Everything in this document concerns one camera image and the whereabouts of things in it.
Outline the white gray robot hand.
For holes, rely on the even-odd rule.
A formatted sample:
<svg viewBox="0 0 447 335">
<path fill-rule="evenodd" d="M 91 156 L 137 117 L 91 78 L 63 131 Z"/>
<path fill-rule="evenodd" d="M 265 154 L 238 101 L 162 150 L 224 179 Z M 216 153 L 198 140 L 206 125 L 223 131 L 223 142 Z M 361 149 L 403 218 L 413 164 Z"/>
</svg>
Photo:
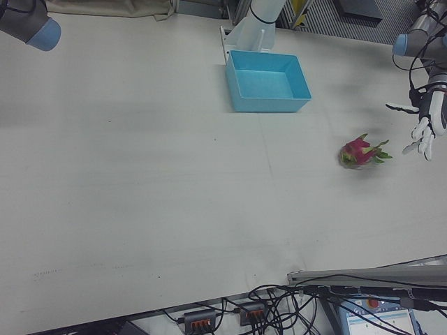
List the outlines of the white gray robot hand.
<svg viewBox="0 0 447 335">
<path fill-rule="evenodd" d="M 413 142 L 407 145 L 403 154 L 417 150 L 425 160 L 432 160 L 432 145 L 437 137 L 446 134 L 446 89 L 435 89 L 422 94 L 416 106 L 386 103 L 390 110 L 416 114 L 418 123 L 411 131 Z"/>
</svg>

